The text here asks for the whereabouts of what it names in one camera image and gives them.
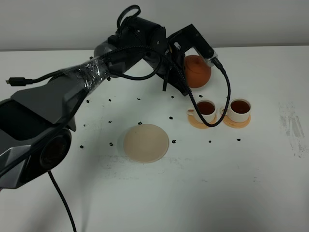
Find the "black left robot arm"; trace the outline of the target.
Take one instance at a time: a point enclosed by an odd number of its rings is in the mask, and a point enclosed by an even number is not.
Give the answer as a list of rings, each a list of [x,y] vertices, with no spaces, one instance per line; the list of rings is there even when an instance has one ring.
[[[70,149],[74,116],[84,99],[104,80],[124,77],[140,60],[164,84],[187,95],[166,29],[137,16],[119,18],[116,33],[80,65],[37,79],[10,78],[8,84],[23,89],[0,103],[0,187],[17,189],[58,166]]]

